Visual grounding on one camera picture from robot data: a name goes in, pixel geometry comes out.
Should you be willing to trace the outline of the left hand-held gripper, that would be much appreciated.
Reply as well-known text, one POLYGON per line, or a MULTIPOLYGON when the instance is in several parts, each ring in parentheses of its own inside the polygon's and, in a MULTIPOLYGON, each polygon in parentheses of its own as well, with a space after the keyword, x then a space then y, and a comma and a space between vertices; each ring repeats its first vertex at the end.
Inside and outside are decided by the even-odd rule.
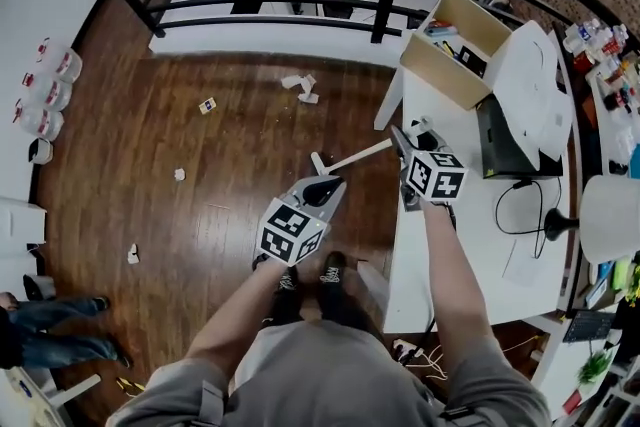
POLYGON ((347 187, 334 175, 301 182, 300 190, 273 199, 259 224, 258 250, 284 264, 298 264, 319 249, 347 187))

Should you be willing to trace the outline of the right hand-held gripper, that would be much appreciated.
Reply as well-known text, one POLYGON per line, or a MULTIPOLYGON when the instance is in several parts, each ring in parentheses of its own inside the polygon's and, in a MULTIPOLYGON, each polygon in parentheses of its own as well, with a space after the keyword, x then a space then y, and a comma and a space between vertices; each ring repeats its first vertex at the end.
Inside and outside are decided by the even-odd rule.
POLYGON ((431 203, 452 203, 459 199, 468 169, 452 153, 444 150, 446 141, 434 130, 414 136, 416 148, 401 128, 391 125, 391 141, 402 163, 408 163, 404 184, 415 196, 431 203))

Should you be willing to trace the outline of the person's left forearm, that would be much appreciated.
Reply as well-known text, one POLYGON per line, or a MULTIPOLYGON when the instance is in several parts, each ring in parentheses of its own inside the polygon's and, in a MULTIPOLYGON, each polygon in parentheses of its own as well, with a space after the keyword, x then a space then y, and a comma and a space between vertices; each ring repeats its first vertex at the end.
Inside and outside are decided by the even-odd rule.
POLYGON ((205 359, 232 377, 254 342, 287 269, 275 259, 259 264, 195 336, 185 358, 205 359))

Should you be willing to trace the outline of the person's right forearm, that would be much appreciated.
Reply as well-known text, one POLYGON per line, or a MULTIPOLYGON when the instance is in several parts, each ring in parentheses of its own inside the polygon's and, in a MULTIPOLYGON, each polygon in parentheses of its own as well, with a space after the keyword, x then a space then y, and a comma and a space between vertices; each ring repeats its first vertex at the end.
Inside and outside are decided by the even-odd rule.
POLYGON ((434 317, 445 366, 453 372, 494 337, 484 296, 444 205, 422 201, 434 317))

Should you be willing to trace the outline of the open cardboard box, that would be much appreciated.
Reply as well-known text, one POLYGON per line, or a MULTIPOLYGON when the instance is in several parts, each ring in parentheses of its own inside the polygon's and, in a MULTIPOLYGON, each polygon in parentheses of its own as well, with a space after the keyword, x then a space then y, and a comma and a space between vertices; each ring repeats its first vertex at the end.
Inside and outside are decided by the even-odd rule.
POLYGON ((487 63, 511 35, 511 30, 472 0, 438 0, 428 17, 413 31, 400 64, 443 93, 459 107, 470 110, 492 92, 492 87, 458 61, 463 45, 487 63), (448 22, 457 35, 430 38, 432 20, 448 22))

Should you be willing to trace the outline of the person's right black shoe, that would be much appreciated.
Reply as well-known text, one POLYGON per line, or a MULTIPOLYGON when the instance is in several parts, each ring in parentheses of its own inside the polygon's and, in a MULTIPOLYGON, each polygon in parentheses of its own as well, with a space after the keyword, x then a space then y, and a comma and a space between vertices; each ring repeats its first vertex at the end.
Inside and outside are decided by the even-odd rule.
POLYGON ((346 268, 346 257, 342 252, 333 251, 327 255, 320 282, 326 286, 341 285, 346 268))

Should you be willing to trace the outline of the person's black shoe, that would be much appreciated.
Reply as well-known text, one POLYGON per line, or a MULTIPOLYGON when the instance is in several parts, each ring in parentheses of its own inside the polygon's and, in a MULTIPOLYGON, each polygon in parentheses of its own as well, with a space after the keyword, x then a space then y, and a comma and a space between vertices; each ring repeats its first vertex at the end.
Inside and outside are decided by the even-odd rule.
POLYGON ((346 268, 346 257, 342 252, 333 251, 327 255, 320 282, 326 286, 341 285, 346 268))
POLYGON ((296 292, 298 290, 299 277, 295 266, 288 267, 279 280, 278 293, 296 292))

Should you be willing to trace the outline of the black electronic box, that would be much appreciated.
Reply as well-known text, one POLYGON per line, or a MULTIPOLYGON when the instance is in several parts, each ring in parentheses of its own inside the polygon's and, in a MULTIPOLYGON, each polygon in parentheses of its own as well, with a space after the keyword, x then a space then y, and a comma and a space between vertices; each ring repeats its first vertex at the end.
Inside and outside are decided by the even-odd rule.
POLYGON ((491 94, 476 106, 482 157, 482 176, 494 180, 546 180, 563 175, 562 161, 540 153, 536 170, 514 140, 502 108, 491 94))

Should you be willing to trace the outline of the person's left black shoe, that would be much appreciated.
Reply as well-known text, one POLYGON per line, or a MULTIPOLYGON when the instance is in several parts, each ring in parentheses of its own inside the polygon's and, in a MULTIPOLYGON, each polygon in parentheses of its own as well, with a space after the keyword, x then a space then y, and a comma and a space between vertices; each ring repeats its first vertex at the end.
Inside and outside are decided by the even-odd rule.
POLYGON ((296 292, 298 290, 299 277, 295 266, 288 267, 279 280, 278 293, 296 292))

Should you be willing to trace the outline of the small black box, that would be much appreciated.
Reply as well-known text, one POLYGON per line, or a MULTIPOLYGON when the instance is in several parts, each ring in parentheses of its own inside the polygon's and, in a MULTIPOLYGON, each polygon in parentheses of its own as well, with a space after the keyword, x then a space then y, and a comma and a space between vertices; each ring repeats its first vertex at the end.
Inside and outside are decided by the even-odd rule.
POLYGON ((458 61, 480 78, 484 77, 487 62, 463 45, 458 53, 458 61))

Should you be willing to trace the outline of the white table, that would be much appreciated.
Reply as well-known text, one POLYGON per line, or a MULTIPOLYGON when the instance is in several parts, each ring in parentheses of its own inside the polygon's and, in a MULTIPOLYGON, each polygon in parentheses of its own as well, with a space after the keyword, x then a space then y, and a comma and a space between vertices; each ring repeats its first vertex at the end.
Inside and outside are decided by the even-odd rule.
POLYGON ((397 106, 404 128, 428 117, 468 174, 451 212, 429 202, 415 211, 398 210, 389 276, 374 271, 363 278, 382 311, 382 332, 434 329, 438 292, 460 308, 463 319, 482 312, 491 324, 570 308, 574 279, 567 261, 576 244, 567 234, 549 242, 534 231, 549 209, 567 214, 575 204, 571 196, 580 186, 574 150, 565 149, 560 177, 512 191, 509 181, 482 176, 475 113, 404 64, 375 123, 381 125, 397 106))

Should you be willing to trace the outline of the person's black trousers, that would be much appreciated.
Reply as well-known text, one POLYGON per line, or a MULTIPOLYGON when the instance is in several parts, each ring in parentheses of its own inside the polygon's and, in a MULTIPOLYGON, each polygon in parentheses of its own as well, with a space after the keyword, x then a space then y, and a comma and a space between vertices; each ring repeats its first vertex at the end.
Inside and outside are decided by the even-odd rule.
MULTIPOLYGON (((292 290, 279 289, 274 294, 274 302, 263 319, 262 326, 283 326, 302 321, 303 300, 304 294, 300 286, 292 290)), ((348 294, 342 285, 320 285, 317 288, 317 302, 322 320, 368 332, 376 337, 381 335, 356 298, 348 294)))

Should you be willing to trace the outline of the red blue packet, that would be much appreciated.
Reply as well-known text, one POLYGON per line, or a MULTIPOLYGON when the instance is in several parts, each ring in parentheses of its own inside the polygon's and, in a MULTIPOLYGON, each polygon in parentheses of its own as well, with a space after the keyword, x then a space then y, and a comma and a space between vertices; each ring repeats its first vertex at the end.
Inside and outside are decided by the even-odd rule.
POLYGON ((448 22, 432 20, 428 23, 424 33, 430 38, 443 38, 457 35, 458 29, 448 22))

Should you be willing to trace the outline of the large white paper sheet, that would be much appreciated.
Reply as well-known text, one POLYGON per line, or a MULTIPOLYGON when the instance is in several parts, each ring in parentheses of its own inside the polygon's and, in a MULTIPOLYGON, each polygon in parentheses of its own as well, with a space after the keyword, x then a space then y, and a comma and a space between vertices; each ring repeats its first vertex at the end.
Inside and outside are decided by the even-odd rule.
POLYGON ((557 68, 551 39, 529 21, 505 40, 484 74, 511 136, 536 170, 542 155, 561 158, 571 130, 571 102, 558 89, 557 68))

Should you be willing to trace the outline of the white power strip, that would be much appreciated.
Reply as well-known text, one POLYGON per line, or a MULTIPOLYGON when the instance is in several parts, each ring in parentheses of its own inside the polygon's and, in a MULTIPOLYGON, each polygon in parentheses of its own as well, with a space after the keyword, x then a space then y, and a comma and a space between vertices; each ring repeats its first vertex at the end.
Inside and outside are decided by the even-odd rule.
POLYGON ((415 358, 423 356, 424 349, 402 338, 396 338, 392 342, 391 355, 396 362, 407 366, 415 358))

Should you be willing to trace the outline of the person's grey shirt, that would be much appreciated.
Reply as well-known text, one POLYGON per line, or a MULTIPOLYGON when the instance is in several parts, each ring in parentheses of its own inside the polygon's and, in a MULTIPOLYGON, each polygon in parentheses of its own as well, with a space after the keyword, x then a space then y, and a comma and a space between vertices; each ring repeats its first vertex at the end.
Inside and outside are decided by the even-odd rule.
POLYGON ((230 392, 203 358, 163 366, 107 427, 551 427, 492 337, 455 367, 443 408, 371 334, 329 321, 263 329, 241 369, 230 392))

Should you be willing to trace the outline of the white desk lamp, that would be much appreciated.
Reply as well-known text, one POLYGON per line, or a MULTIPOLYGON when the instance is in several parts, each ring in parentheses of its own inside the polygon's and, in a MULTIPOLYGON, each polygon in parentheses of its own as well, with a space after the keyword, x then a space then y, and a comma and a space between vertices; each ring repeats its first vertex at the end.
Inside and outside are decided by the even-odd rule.
POLYGON ((583 191, 577 218, 565 217, 557 208, 545 216, 544 234, 549 241, 572 230, 579 233, 590 264, 633 256, 640 250, 640 179, 593 176, 583 191))

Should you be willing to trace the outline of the cluster of small bottles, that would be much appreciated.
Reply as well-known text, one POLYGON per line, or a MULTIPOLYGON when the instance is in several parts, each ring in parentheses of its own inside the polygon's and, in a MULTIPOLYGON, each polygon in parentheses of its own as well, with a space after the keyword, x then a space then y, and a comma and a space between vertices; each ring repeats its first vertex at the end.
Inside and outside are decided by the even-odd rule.
POLYGON ((585 52, 598 62, 609 56, 618 55, 629 37, 624 24, 610 27, 597 18, 581 24, 573 24, 565 31, 562 42, 564 49, 574 56, 585 52))

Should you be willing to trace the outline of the black keyboard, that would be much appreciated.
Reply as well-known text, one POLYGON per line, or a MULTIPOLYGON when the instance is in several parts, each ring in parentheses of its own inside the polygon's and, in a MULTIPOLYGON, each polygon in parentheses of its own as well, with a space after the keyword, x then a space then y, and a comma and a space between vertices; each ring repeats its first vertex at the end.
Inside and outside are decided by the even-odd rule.
POLYGON ((568 325, 564 343, 604 340, 608 337, 615 313, 579 310, 568 325))

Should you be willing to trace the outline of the yellow flower bunch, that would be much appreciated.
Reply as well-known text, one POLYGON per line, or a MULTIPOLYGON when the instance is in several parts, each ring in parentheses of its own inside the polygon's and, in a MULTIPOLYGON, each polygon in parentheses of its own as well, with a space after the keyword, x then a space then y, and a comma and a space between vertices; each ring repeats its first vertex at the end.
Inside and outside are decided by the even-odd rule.
POLYGON ((625 301, 630 307, 634 307, 638 300, 640 300, 640 264, 634 267, 625 292, 625 301))

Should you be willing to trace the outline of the green potted plant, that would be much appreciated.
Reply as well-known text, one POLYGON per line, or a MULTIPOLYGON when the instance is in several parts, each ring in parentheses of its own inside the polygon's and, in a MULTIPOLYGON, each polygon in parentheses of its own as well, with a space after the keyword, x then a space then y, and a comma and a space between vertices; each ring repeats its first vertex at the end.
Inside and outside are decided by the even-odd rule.
POLYGON ((578 373, 581 385, 594 383, 610 366, 613 355, 610 351, 599 350, 590 354, 578 373))

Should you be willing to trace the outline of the small white black bin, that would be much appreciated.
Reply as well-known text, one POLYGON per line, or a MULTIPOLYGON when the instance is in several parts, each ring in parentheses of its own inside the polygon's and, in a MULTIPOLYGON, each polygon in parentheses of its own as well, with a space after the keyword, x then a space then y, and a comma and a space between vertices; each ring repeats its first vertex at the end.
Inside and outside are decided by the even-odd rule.
POLYGON ((28 148, 28 161, 34 165, 46 165, 53 159, 53 144, 42 138, 36 138, 28 148))
POLYGON ((57 296, 54 280, 50 276, 25 274, 23 286, 29 301, 49 301, 57 296))

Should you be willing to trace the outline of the white cabinet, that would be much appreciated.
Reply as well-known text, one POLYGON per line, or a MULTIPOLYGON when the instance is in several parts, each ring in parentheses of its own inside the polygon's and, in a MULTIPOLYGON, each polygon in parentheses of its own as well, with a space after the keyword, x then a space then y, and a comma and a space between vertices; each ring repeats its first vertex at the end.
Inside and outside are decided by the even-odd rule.
POLYGON ((38 251, 46 243, 47 211, 24 201, 0 197, 0 275, 42 275, 38 251))

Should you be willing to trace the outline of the white low furniture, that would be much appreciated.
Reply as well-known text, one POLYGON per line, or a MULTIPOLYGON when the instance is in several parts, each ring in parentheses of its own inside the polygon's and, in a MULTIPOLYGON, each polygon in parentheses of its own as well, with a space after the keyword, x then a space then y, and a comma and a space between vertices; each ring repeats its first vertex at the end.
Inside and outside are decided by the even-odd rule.
POLYGON ((93 374, 71 388, 47 392, 22 368, 2 370, 0 375, 8 380, 17 404, 26 407, 26 427, 73 427, 61 415, 64 405, 102 381, 93 374))

